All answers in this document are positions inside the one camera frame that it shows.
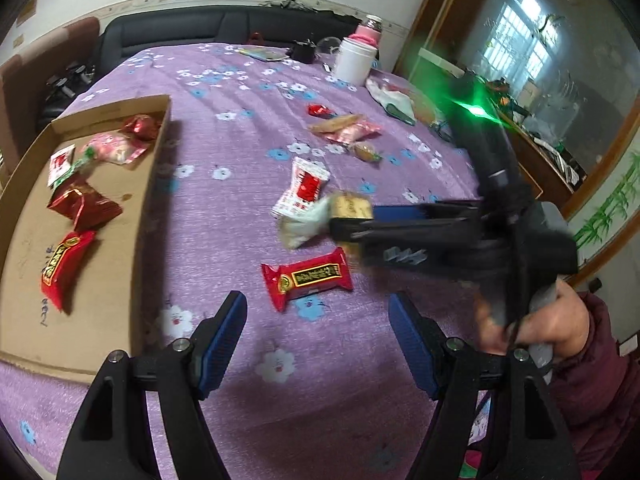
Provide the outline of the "person's right hand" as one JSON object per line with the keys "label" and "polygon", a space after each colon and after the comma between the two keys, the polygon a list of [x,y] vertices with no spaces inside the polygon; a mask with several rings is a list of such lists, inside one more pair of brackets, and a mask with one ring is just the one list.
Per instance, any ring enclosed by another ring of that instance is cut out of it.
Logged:
{"label": "person's right hand", "polygon": [[[480,348],[488,353],[505,354],[510,330],[498,325],[491,316],[490,304],[477,294],[474,318]],[[522,318],[517,344],[551,344],[557,361],[577,356],[585,347],[590,331],[590,315],[578,293],[563,280],[556,281],[556,299],[537,312]]]}

